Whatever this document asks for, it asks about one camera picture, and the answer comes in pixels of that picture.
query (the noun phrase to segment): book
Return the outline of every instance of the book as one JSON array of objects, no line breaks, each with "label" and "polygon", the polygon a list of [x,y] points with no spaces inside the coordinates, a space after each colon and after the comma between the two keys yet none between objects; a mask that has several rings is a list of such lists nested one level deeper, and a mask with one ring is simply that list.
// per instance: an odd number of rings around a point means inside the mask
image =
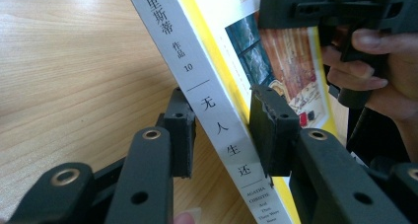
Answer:
[{"label": "book", "polygon": [[270,86],[301,126],[335,134],[316,29],[259,30],[259,0],[132,3],[257,223],[299,222],[286,180],[264,176],[252,144],[250,86]]}]

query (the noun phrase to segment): metal ring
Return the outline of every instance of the metal ring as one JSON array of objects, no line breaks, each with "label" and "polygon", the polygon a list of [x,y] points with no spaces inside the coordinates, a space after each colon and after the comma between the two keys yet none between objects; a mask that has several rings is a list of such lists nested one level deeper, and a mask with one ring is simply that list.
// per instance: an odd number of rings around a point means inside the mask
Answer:
[{"label": "metal ring", "polygon": [[316,140],[326,140],[326,139],[328,139],[328,136],[325,134],[325,133],[323,133],[322,131],[319,131],[319,130],[311,130],[309,133],[308,133],[308,135],[311,137],[311,138],[314,138],[314,139],[316,139]]},{"label": "metal ring", "polygon": [[146,131],[142,134],[143,138],[149,139],[149,140],[157,139],[160,136],[161,136],[161,132],[157,129],[151,129],[151,130],[148,130],[148,131]]},{"label": "metal ring", "polygon": [[78,169],[68,168],[68,169],[65,169],[56,173],[51,178],[51,183],[53,186],[63,187],[77,180],[79,176],[80,176],[80,171]]},{"label": "metal ring", "polygon": [[409,169],[408,175],[418,182],[418,169]]}]

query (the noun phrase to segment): picture on book cover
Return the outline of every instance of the picture on book cover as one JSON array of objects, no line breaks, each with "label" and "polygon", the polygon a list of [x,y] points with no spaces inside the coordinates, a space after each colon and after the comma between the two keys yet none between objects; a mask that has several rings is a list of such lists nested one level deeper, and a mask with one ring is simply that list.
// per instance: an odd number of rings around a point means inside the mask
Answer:
[{"label": "picture on book cover", "polygon": [[316,80],[308,29],[260,30],[257,13],[226,27],[250,83],[266,85],[286,99],[301,127],[316,127],[326,118]]}]

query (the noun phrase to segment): book spine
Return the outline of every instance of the book spine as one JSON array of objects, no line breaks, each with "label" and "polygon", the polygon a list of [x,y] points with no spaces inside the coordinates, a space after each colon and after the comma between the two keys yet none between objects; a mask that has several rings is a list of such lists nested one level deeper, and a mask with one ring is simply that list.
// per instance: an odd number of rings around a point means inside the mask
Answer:
[{"label": "book spine", "polygon": [[178,0],[131,0],[257,223],[292,223]]}]

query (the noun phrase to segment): wooden surface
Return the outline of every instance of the wooden surface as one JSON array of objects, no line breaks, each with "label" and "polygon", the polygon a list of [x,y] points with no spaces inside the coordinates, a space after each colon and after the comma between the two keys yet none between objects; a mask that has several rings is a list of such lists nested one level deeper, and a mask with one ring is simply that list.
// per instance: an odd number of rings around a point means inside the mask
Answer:
[{"label": "wooden surface", "polygon": [[[96,171],[123,157],[175,87],[130,0],[0,0],[0,219],[50,168]],[[175,179],[174,212],[254,223],[197,129],[193,179]]]}]

